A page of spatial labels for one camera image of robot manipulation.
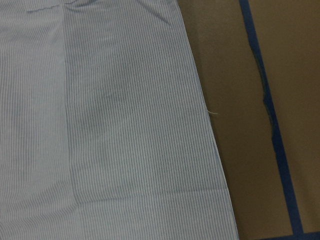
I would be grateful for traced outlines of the light blue striped shirt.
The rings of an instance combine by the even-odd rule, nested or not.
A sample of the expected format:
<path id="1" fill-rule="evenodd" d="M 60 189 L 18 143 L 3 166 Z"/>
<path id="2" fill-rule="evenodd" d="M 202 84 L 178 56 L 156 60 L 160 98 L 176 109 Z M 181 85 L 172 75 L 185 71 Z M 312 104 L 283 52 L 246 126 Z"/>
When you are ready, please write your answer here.
<path id="1" fill-rule="evenodd" d="M 238 239 L 177 1 L 1 1 L 0 237 Z"/>

